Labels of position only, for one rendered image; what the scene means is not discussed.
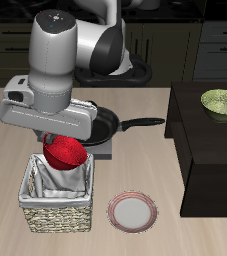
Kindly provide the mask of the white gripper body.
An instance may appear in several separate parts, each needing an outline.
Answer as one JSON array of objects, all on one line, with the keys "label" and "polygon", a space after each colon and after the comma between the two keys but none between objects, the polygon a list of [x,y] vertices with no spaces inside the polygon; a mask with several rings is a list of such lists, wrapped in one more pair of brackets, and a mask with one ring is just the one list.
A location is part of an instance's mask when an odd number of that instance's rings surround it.
[{"label": "white gripper body", "polygon": [[76,139],[91,137],[97,107],[90,102],[72,99],[69,106],[54,114],[40,113],[31,106],[3,98],[0,120],[3,123],[44,131]]}]

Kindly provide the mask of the red bowl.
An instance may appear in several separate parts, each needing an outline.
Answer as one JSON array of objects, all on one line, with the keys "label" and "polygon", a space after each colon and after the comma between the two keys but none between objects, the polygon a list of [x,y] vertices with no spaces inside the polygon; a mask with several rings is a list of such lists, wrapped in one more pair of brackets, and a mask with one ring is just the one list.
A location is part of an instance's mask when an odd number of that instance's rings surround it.
[{"label": "red bowl", "polygon": [[87,152],[76,139],[57,135],[52,144],[47,144],[47,134],[43,139],[43,154],[51,167],[72,170],[86,162]]}]

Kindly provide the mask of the wicker basket with white lining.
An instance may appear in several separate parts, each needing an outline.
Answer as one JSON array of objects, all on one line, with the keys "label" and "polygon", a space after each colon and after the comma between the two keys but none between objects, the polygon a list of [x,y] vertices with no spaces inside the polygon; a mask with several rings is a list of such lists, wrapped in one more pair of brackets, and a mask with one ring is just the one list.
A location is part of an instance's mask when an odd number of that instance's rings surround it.
[{"label": "wicker basket with white lining", "polygon": [[72,170],[52,168],[32,154],[18,199],[32,232],[89,232],[92,224],[94,157]]}]

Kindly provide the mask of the green bowl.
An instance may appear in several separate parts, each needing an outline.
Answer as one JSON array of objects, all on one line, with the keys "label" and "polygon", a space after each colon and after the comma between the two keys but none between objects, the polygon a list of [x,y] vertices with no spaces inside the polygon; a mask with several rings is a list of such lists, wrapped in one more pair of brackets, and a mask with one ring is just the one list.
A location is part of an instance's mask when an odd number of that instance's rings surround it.
[{"label": "green bowl", "polygon": [[214,89],[201,96],[205,113],[217,123],[227,123],[227,90]]}]

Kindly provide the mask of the dark grey stove plate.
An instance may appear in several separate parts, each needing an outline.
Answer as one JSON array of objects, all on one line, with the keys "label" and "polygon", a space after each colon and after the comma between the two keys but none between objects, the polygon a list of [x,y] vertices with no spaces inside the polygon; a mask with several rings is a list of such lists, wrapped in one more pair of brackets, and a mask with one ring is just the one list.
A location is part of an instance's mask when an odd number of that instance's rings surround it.
[{"label": "dark grey stove plate", "polygon": [[94,155],[95,160],[111,160],[112,159],[112,140],[95,146],[86,146],[86,151]]}]

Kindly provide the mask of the black frying pan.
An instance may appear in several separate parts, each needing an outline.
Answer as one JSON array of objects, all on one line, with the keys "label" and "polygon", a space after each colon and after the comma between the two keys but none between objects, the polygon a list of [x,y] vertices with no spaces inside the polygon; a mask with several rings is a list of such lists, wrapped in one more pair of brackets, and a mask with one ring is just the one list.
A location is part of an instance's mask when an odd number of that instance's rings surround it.
[{"label": "black frying pan", "polygon": [[97,107],[97,116],[93,120],[91,137],[79,142],[84,146],[96,146],[110,140],[117,132],[125,132],[127,129],[135,126],[155,126],[165,122],[162,118],[137,118],[126,121],[119,121],[118,116],[111,110],[99,107],[95,102],[93,105]]}]

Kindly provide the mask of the white plate with red rim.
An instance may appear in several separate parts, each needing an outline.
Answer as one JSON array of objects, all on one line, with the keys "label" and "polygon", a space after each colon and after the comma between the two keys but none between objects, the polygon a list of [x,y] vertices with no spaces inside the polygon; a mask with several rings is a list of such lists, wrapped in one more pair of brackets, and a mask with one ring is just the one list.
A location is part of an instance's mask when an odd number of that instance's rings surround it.
[{"label": "white plate with red rim", "polygon": [[140,234],[156,223],[158,207],[142,192],[125,191],[110,200],[107,218],[114,228],[124,233]]}]

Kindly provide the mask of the dark kitchen cupboards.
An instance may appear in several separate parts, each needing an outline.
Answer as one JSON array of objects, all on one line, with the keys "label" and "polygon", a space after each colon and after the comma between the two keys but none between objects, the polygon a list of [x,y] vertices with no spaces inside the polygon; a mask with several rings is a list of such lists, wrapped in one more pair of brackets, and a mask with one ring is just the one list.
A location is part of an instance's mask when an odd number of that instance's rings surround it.
[{"label": "dark kitchen cupboards", "polygon": [[[75,0],[0,0],[0,87],[30,71],[31,27],[36,14],[47,9],[99,22]],[[121,18],[128,59],[138,54],[152,69],[147,87],[192,80],[202,29],[202,15],[193,0],[121,0]]]}]

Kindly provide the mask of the dark wooden cabinet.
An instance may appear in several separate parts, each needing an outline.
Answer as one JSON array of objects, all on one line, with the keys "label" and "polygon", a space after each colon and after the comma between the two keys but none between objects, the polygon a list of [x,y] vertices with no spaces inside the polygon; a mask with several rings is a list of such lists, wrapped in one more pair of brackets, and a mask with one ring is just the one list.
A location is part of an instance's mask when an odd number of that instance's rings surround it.
[{"label": "dark wooden cabinet", "polygon": [[182,217],[227,217],[227,123],[204,112],[201,95],[226,89],[227,82],[174,82],[166,119],[166,138],[174,140],[184,196]]}]

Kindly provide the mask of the flat black base plate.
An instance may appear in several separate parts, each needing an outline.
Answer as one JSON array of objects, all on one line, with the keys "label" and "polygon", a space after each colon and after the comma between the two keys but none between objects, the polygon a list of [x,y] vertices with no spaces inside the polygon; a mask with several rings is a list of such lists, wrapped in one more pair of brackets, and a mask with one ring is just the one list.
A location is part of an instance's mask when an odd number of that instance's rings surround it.
[{"label": "flat black base plate", "polygon": [[131,54],[131,69],[120,75],[103,76],[83,68],[76,68],[75,79],[85,88],[141,88],[152,78],[151,67],[138,54]]}]

